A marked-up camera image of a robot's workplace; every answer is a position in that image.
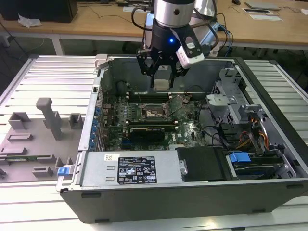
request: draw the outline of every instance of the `wooden desk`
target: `wooden desk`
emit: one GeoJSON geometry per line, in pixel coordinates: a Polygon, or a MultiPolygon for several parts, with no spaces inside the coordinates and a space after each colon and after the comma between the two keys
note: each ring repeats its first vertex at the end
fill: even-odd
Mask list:
{"type": "MultiPolygon", "coordinates": [[[[279,7],[308,9],[308,2],[258,1],[274,2],[279,7]]],[[[131,12],[124,12],[123,8],[117,5],[86,6],[87,4],[78,4],[78,13],[69,24],[42,22],[42,26],[28,29],[16,21],[4,21],[3,19],[1,21],[14,36],[52,39],[57,55],[64,54],[61,39],[66,38],[114,41],[142,40],[143,31],[131,23],[131,12]]],[[[234,46],[308,50],[308,15],[283,8],[274,13],[283,19],[283,22],[261,21],[252,19],[248,13],[239,13],[235,10],[243,12],[242,8],[248,8],[244,0],[239,6],[232,4],[231,0],[218,0],[218,12],[224,13],[226,16],[227,29],[234,35],[234,46]]],[[[135,14],[137,23],[143,24],[145,18],[146,13],[135,14]]],[[[218,15],[218,21],[223,24],[222,15],[218,15]]],[[[8,35],[4,30],[1,30],[2,28],[0,28],[0,35],[8,35]]],[[[221,45],[226,36],[223,32],[219,32],[218,36],[221,45]]]]}
{"type": "MultiPolygon", "coordinates": [[[[255,0],[273,2],[279,7],[291,7],[295,11],[308,9],[308,2],[287,0],[255,0]]],[[[295,13],[289,8],[282,8],[270,16],[277,15],[283,22],[254,20],[242,8],[248,8],[242,4],[237,6],[230,0],[218,1],[218,12],[226,16],[227,29],[234,35],[234,46],[280,48],[308,50],[308,15],[295,13]]],[[[224,23],[222,15],[218,15],[218,21],[224,23]]],[[[223,32],[218,33],[221,40],[225,40],[223,32]]]]}
{"type": "MultiPolygon", "coordinates": [[[[97,5],[79,3],[77,15],[71,23],[42,22],[42,26],[28,29],[17,21],[5,21],[3,18],[0,20],[13,36],[51,39],[57,55],[64,55],[61,39],[66,38],[142,41],[143,31],[131,22],[131,12],[124,12],[123,7],[118,7],[116,4],[97,5]]],[[[135,13],[136,23],[144,24],[145,19],[146,13],[135,13]]],[[[0,27],[0,35],[7,36],[8,34],[0,27]]],[[[6,39],[3,38],[2,41],[7,46],[9,45],[6,39]]]]}

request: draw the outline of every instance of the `metal slatted surface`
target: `metal slatted surface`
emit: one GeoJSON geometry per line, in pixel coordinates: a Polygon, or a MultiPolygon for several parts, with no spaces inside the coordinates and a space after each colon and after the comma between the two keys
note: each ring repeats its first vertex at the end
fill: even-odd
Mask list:
{"type": "Polygon", "coordinates": [[[55,182],[4,185],[9,187],[0,187],[1,231],[54,231],[59,227],[77,231],[229,231],[237,227],[247,231],[307,230],[308,197],[292,199],[271,213],[84,224],[62,200],[55,182]]]}
{"type": "MultiPolygon", "coordinates": [[[[245,62],[308,145],[307,94],[279,66],[273,65],[269,61],[246,60],[245,62]]],[[[258,104],[259,102],[252,91],[247,89],[247,92],[254,103],[258,104]]]]}
{"type": "Polygon", "coordinates": [[[30,119],[43,118],[36,108],[39,97],[50,97],[52,109],[62,118],[87,112],[94,78],[94,56],[41,55],[32,63],[18,86],[0,106],[0,142],[10,129],[13,112],[26,112],[30,119]]]}

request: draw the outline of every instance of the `warning label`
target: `warning label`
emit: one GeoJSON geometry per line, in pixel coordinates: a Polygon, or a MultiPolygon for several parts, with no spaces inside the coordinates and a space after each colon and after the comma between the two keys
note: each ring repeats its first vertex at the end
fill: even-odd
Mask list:
{"type": "Polygon", "coordinates": [[[154,156],[120,157],[117,182],[119,184],[157,183],[154,156]]]}

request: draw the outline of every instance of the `computer case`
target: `computer case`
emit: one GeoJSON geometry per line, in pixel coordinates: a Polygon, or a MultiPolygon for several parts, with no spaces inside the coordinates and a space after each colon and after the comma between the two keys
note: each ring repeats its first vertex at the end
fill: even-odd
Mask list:
{"type": "Polygon", "coordinates": [[[70,23],[77,13],[76,0],[0,0],[0,12],[5,20],[25,18],[70,23]]]}

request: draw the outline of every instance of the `motherboard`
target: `motherboard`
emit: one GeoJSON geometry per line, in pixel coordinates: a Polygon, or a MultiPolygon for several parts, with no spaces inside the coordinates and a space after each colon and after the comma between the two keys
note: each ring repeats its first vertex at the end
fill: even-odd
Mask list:
{"type": "Polygon", "coordinates": [[[206,146],[200,101],[190,95],[104,96],[101,127],[106,151],[175,150],[206,146]]]}

